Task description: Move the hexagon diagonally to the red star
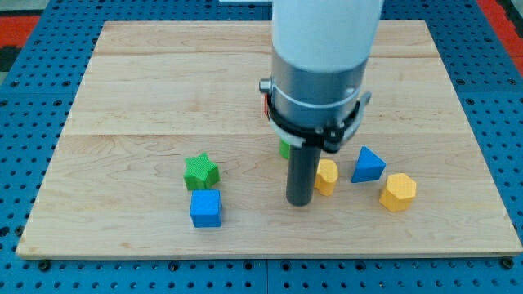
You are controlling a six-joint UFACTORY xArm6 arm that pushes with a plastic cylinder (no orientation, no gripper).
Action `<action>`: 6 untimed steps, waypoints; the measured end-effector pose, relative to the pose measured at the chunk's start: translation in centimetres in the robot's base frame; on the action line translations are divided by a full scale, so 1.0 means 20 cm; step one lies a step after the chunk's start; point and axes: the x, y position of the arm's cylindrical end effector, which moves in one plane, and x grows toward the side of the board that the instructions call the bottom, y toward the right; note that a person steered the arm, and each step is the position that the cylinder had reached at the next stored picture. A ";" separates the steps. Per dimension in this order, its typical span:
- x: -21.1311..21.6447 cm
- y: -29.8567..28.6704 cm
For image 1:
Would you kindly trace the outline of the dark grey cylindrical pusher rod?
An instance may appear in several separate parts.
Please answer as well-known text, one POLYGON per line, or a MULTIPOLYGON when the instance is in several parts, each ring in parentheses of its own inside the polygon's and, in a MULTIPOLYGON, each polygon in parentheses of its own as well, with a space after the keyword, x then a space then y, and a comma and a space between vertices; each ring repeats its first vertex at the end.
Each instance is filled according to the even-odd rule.
POLYGON ((286 199, 293 206, 303 207, 311 202, 320 153, 317 147, 290 147, 286 199))

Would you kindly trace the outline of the black clamp ring mount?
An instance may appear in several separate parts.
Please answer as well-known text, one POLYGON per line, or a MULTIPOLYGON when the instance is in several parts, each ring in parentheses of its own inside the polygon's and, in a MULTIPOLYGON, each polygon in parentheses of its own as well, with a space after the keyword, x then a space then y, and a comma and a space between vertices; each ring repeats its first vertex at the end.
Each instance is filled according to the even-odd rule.
POLYGON ((349 141, 357 132, 364 117, 364 110, 372 97, 370 91, 365 92, 355 103, 354 108, 341 122, 331 127, 305 128, 298 126, 279 114, 271 101, 269 105, 269 123, 281 140, 286 141, 291 146, 301 148, 312 146, 323 151, 335 154, 341 147, 349 141))

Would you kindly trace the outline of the red block behind arm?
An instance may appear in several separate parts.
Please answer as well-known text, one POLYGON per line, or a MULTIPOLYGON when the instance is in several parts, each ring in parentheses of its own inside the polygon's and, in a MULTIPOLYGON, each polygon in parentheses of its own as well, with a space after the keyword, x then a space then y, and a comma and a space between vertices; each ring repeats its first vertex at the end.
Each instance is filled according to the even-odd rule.
POLYGON ((265 114, 267 119, 270 119, 269 105, 268 105, 269 98, 270 98, 269 94, 264 94, 263 95, 263 113, 265 114))

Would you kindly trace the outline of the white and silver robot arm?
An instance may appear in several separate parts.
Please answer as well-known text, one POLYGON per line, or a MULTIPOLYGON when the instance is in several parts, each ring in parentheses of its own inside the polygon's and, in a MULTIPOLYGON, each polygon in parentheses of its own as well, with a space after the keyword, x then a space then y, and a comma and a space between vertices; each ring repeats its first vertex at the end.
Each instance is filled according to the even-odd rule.
POLYGON ((362 82, 383 0, 272 3, 269 78, 259 82, 270 125, 290 146, 286 199, 310 203, 321 152, 357 132, 371 93, 362 82))

